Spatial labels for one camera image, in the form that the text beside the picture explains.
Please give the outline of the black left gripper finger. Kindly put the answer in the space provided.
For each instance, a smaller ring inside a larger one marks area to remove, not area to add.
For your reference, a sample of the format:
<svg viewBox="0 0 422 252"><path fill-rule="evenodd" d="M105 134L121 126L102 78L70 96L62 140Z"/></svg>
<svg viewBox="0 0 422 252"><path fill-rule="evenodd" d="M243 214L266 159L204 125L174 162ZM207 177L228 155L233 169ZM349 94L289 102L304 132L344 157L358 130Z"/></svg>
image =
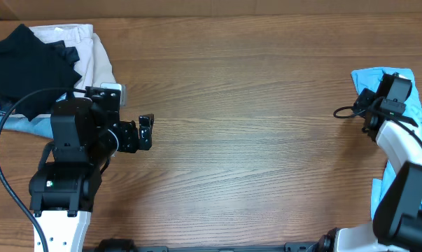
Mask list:
<svg viewBox="0 0 422 252"><path fill-rule="evenodd" d="M154 115L152 113L139 116L139 127L142 128L153 128Z"/></svg>
<svg viewBox="0 0 422 252"><path fill-rule="evenodd" d="M139 150L149 151L151 147L152 147L152 128L140 126Z"/></svg>

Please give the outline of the light blue t-shirt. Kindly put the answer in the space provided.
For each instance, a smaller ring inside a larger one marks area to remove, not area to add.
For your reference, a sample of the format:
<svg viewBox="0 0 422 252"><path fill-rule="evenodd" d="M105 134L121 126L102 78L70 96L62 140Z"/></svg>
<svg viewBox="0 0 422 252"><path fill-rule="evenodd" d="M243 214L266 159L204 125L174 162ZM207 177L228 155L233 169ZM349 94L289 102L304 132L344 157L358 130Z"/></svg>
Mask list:
<svg viewBox="0 0 422 252"><path fill-rule="evenodd" d="M365 119L363 129L388 158L383 178L372 184L374 217L402 165L422 165L422 104L410 69L360 69L351 77L358 93L353 115Z"/></svg>

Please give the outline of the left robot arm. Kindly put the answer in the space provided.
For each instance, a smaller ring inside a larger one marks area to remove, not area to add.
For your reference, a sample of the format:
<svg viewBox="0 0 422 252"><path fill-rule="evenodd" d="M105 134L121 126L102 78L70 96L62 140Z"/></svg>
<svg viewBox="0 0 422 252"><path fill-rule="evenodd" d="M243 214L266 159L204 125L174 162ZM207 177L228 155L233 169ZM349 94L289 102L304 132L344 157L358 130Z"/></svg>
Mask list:
<svg viewBox="0 0 422 252"><path fill-rule="evenodd" d="M81 251L94 198L111 156L147 151L152 146L153 114L121 121L116 98L75 98L55 104L50 117L53 140L29 182L34 249Z"/></svg>

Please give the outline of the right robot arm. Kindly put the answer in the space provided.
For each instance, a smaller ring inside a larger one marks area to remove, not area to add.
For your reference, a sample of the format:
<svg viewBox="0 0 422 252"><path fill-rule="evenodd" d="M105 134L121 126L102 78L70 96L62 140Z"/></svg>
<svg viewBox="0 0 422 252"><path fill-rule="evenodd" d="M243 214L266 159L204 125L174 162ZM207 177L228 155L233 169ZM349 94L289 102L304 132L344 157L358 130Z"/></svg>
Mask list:
<svg viewBox="0 0 422 252"><path fill-rule="evenodd" d="M381 106L397 105L396 111ZM422 251L422 140L419 126L400 115L405 105L364 89L354 115L365 119L363 131L387 155L396 177L375 211L372 222L336 232L333 251Z"/></svg>

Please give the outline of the beige folded trousers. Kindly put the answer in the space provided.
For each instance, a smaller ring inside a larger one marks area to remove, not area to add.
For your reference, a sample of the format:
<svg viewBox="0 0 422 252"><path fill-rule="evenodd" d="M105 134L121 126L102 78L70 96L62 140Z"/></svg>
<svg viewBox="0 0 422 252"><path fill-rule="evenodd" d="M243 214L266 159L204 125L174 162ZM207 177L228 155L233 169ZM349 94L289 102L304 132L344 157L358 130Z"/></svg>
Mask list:
<svg viewBox="0 0 422 252"><path fill-rule="evenodd" d="M60 24L30 27L29 30L81 75L76 88L115 82L108 55L92 25Z"/></svg>

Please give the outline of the blue denim jeans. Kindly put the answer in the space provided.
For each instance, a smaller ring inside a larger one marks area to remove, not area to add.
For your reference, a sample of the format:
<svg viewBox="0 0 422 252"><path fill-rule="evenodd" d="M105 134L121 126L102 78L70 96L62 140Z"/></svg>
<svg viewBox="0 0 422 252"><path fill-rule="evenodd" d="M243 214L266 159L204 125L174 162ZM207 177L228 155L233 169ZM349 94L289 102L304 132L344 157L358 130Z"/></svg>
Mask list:
<svg viewBox="0 0 422 252"><path fill-rule="evenodd" d="M11 106L11 104L0 106L0 122ZM11 114L4 124L3 129L25 132L49 139L53 138L50 114L41 114L32 120L28 120L22 114Z"/></svg>

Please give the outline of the black folded garment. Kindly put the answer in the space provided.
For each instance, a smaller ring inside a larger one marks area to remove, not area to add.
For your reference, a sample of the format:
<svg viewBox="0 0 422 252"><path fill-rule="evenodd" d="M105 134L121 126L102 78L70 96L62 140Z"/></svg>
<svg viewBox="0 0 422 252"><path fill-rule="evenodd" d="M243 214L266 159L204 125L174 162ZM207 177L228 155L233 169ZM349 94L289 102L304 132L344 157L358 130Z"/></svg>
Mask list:
<svg viewBox="0 0 422 252"><path fill-rule="evenodd" d="M15 112L28 120L48 113L64 94L63 88L73 88L81 79L68 59L71 53L72 48L44 43L30 28L19 25L0 41L0 96L17 102L29 93L46 88L48 91L18 105Z"/></svg>

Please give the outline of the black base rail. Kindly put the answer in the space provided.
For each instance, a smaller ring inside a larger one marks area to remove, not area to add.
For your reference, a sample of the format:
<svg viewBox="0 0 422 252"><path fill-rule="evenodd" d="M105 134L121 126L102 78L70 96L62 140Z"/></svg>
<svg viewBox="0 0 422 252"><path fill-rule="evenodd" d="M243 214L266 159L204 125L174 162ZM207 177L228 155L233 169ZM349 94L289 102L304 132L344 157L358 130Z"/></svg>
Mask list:
<svg viewBox="0 0 422 252"><path fill-rule="evenodd" d="M82 252L312 252L318 251L317 241L287 242L284 245L262 246L136 246L132 239L104 239L96 247L84 247Z"/></svg>

